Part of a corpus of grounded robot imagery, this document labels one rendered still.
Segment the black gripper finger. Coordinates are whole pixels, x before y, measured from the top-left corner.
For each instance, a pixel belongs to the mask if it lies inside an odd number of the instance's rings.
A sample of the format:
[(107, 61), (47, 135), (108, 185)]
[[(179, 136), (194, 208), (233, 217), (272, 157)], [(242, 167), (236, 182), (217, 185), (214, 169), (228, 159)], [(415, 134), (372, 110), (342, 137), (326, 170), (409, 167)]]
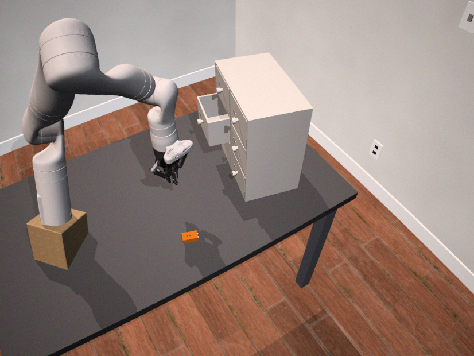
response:
[[(188, 154), (188, 153), (187, 153)], [(178, 169), (179, 168), (182, 168), (183, 164), (184, 164), (184, 161), (187, 157), (187, 154), (185, 154), (184, 156), (182, 156), (181, 158), (179, 158), (178, 160), (176, 160), (174, 162), (174, 165), (171, 166), (172, 168), (172, 175), (173, 175), (173, 178), (177, 181), (178, 179)], [(181, 160), (181, 161), (180, 161)], [(180, 161), (180, 162), (179, 162)]]
[(157, 165), (157, 162), (154, 164), (153, 167), (150, 167), (149, 170), (159, 177), (162, 177), (164, 179), (166, 178), (166, 180), (169, 183), (173, 184), (174, 181), (173, 181), (171, 164), (166, 163), (167, 168), (163, 168), (164, 171), (160, 171), (159, 166)]

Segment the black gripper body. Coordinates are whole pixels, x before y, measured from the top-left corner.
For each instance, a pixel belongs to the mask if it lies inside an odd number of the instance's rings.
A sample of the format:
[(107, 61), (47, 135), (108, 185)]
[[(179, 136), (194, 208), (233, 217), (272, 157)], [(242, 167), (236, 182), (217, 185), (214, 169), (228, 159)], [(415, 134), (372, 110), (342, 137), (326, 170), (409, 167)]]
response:
[(163, 167), (163, 168), (167, 168), (166, 167), (166, 162), (164, 161), (165, 152), (159, 152), (159, 151), (155, 150), (154, 148), (153, 148), (153, 150), (154, 150), (154, 155), (156, 157), (155, 162), (158, 161), (157, 165), (160, 166), (160, 167)]

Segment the white small chest of drawers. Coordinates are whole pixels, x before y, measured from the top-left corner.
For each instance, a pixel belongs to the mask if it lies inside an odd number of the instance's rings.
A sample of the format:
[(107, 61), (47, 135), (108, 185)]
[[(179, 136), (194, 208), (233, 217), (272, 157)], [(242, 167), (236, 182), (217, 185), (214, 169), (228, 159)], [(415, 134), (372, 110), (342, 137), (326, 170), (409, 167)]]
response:
[(298, 188), (313, 107), (270, 53), (216, 66), (247, 119), (245, 202)]

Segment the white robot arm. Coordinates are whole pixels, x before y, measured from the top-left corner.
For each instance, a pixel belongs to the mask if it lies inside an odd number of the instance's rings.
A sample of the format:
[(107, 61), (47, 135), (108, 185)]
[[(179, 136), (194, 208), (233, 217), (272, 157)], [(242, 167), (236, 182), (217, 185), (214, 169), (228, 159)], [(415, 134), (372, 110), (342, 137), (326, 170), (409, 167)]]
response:
[(29, 144), (50, 143), (32, 160), (42, 225), (59, 226), (72, 218), (63, 118), (75, 94), (117, 95), (156, 106), (147, 115), (150, 137), (153, 148), (165, 152), (167, 164), (193, 149), (192, 141), (178, 138), (174, 117), (178, 88), (174, 81), (131, 64), (117, 65), (104, 74), (88, 25), (75, 18), (51, 23), (39, 39), (38, 66), (29, 108), (22, 119), (22, 132)]

